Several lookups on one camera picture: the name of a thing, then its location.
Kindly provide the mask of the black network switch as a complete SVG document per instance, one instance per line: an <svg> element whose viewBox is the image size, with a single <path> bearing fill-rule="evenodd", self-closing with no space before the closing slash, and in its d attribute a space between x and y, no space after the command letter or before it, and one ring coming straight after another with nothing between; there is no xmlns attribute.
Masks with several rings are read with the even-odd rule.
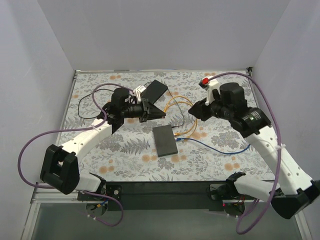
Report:
<svg viewBox="0 0 320 240"><path fill-rule="evenodd" d="M158 157L165 157L178 153L173 129L170 124L154 127L152 133Z"/></svg>
<svg viewBox="0 0 320 240"><path fill-rule="evenodd" d="M167 85L154 80L141 93L141 98L147 99L151 104L154 104L167 90Z"/></svg>

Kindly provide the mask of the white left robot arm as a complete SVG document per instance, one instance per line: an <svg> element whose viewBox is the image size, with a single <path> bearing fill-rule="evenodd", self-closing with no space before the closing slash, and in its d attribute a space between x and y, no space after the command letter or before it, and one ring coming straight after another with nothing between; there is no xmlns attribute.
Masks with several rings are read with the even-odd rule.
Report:
<svg viewBox="0 0 320 240"><path fill-rule="evenodd" d="M130 102L130 92L123 87L116 88L100 115L91 126L73 139L60 146L52 144L44 155L40 179L68 195L74 190L96 193L103 185L103 179L93 173L81 173L79 164L101 141L114 134L127 118L138 118L141 123L163 119L165 112L154 106L147 98Z"/></svg>

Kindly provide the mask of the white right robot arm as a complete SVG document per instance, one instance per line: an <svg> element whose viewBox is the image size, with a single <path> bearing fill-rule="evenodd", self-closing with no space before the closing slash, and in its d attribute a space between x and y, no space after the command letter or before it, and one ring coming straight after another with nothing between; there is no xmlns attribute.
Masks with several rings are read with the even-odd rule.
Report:
<svg viewBox="0 0 320 240"><path fill-rule="evenodd" d="M312 179L296 163L285 146L279 146L271 121L257 107L249 107L244 89L236 82L219 84L207 78L199 83L206 98L197 101L189 114L201 121L211 117L227 120L260 154L274 174L276 185L255 180L243 172L226 180L231 194L248 195L266 202L271 198L273 209L290 219L320 196L320 182Z"/></svg>

